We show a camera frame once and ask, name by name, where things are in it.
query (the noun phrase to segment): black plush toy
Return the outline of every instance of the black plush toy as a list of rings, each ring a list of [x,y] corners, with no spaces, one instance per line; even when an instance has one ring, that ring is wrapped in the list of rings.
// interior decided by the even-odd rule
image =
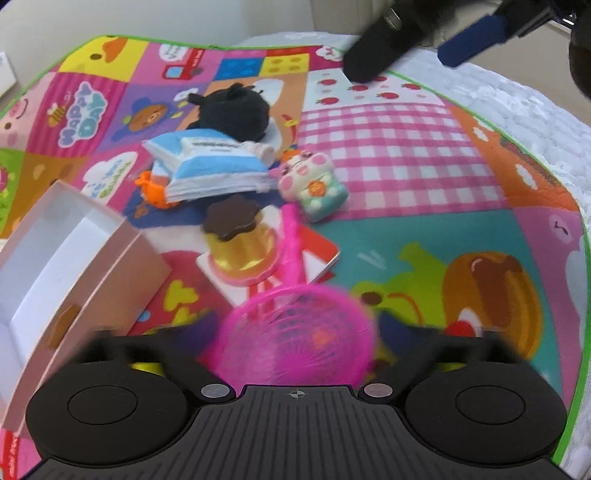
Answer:
[[[235,83],[207,96],[190,93],[189,102],[199,105],[199,120],[187,129],[211,128],[239,142],[259,142],[269,125],[269,104],[252,88]]]

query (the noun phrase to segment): white wall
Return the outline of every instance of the white wall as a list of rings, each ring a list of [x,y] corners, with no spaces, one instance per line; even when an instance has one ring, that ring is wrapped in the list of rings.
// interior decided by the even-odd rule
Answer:
[[[11,0],[0,10],[0,51],[17,74],[16,93],[99,35],[229,46],[287,30],[313,30],[309,0]]]

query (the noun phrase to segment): pink net handle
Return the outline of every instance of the pink net handle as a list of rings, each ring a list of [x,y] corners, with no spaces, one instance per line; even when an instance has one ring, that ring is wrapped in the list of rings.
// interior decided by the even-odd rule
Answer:
[[[286,203],[281,208],[281,219],[283,223],[281,268],[283,271],[283,284],[286,287],[306,283],[297,208],[295,203]]]

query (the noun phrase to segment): white bedspread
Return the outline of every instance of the white bedspread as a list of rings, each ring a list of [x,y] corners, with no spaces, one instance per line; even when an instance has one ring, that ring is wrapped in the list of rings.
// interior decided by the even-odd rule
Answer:
[[[321,32],[252,37],[241,47],[329,45],[346,48],[351,35]],[[591,128],[530,87],[473,64],[452,70],[435,53],[415,50],[395,70],[477,113],[542,162],[577,200],[591,231]],[[591,377],[561,467],[573,478],[591,477]]]

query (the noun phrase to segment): pink gingham pattern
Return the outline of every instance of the pink gingham pattern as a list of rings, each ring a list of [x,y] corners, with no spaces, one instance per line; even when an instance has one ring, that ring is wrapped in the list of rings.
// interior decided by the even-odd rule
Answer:
[[[331,156],[349,189],[339,219],[506,208],[492,170],[444,106],[305,112],[298,144]]]

